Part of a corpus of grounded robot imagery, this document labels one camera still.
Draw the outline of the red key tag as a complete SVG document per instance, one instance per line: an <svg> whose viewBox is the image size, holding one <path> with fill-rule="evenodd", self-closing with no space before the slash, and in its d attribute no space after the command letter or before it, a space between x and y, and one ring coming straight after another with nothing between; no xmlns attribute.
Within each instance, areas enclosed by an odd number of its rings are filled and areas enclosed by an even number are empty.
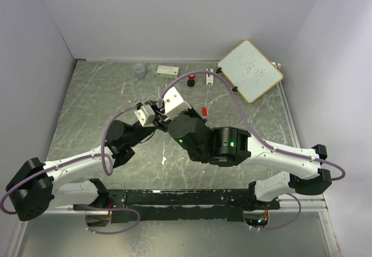
<svg viewBox="0 0 372 257"><path fill-rule="evenodd" d="M206 107L203 107L202 108L202 114L203 114L203 116L207 116L208 115L208 110L207 110Z"/></svg>

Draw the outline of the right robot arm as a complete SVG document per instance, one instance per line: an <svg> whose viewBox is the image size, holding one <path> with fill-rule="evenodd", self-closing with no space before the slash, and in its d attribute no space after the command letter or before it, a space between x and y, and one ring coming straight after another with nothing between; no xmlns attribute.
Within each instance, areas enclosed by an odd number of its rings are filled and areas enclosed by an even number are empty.
<svg viewBox="0 0 372 257"><path fill-rule="evenodd" d="M261 208L274 198L296 192L320 195L331 184L331 173L315 160L315 148L303 150L276 143L263 145L251 132L235 127L210 128L192 107L165 111L170 119L170 136L187 151L194 162L218 167L261 165L279 170L279 174L249 185L247 204Z"/></svg>

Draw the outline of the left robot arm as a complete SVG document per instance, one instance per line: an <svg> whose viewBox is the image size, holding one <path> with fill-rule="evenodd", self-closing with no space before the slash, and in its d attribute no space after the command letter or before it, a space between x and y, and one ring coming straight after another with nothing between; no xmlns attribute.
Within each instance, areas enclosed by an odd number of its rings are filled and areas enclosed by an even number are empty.
<svg viewBox="0 0 372 257"><path fill-rule="evenodd" d="M1 211L29 221L59 206L83 204L96 210L105 208L109 196L100 180L76 181L99 169L112 175L115 168L134 156L134 146L156 130L166 131L169 112L164 101L138 103L121 110L109 121L97 148L61 160L27 160L6 186Z"/></svg>

